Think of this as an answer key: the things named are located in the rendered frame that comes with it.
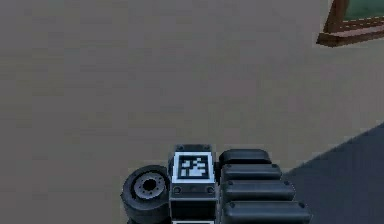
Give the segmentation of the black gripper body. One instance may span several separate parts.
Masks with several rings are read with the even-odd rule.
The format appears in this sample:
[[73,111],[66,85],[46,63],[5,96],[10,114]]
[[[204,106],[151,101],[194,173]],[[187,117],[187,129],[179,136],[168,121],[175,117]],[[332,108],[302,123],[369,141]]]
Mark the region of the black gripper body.
[[128,224],[163,224],[169,220],[169,179],[167,169],[148,165],[125,180],[121,201]]

